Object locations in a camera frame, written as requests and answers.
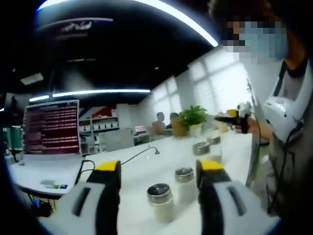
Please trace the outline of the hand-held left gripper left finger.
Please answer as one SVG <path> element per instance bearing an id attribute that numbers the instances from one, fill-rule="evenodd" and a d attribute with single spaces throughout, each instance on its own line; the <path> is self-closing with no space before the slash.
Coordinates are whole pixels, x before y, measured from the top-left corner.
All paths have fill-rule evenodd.
<path id="1" fill-rule="evenodd" d="M 115 235 L 120 204 L 121 162 L 104 162 L 86 182 L 77 184 L 59 199 L 48 218 L 53 235 Z"/>

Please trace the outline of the person's right hand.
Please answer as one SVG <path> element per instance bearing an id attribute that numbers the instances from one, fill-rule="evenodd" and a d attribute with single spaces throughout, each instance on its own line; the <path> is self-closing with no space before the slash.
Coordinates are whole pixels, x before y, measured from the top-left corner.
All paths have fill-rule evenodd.
<path id="1" fill-rule="evenodd" d="M 247 118 L 247 124 L 248 124 L 248 133 L 258 135 L 259 134 L 259 126 L 257 120 L 255 120 L 252 117 Z"/>

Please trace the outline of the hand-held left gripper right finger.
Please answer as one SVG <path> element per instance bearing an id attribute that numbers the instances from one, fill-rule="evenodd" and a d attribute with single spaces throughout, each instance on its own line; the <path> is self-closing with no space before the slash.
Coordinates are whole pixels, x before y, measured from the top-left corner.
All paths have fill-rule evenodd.
<path id="1" fill-rule="evenodd" d="M 232 181 L 216 161 L 196 161 L 196 184 L 203 235 L 266 235 L 279 220 L 268 216 L 259 198 Z"/>

